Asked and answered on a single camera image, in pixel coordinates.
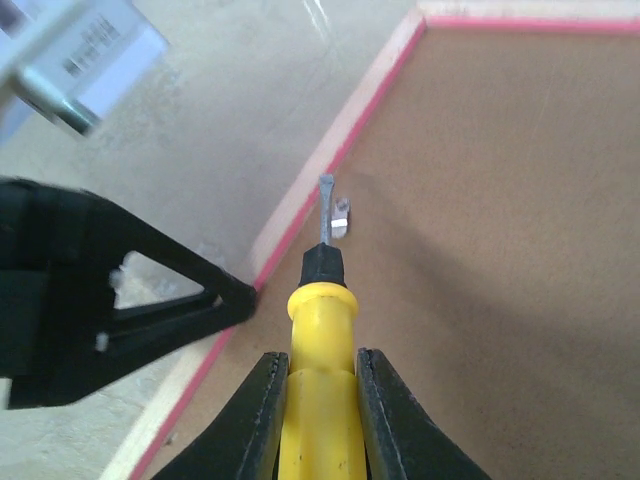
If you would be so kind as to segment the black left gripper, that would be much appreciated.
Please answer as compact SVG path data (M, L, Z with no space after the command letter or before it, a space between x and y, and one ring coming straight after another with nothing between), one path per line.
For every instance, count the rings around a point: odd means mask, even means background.
M115 308L131 252L199 291ZM1 183L1 374L11 410L76 402L248 320L256 303L253 286L103 197Z

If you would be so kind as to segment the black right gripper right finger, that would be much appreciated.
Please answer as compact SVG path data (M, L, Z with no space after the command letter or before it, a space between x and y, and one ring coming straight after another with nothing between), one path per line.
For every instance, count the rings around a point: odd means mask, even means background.
M369 479L487 479L429 417L379 349L357 353L358 404Z

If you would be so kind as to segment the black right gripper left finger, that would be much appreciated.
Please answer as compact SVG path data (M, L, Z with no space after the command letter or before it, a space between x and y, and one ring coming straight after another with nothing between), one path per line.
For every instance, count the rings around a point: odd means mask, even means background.
M263 354L214 421L156 480L274 479L289 360Z

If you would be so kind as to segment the yellow black pen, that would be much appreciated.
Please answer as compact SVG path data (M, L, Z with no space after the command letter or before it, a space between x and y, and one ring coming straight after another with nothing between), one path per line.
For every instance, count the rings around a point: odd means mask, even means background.
M291 356L281 431L281 479L364 479L366 451L358 405L354 322L359 306L331 243L334 178L319 178L320 240L303 255L287 312Z

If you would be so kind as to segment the pink picture frame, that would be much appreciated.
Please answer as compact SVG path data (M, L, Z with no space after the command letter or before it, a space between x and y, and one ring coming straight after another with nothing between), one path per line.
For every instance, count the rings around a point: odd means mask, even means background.
M359 85L257 236L242 270L265 285L317 199L317 179L334 172L429 28L517 32L639 32L636 1L421 1L394 29ZM228 328L181 350L179 361L102 473L138 479L169 438L208 371L233 336Z

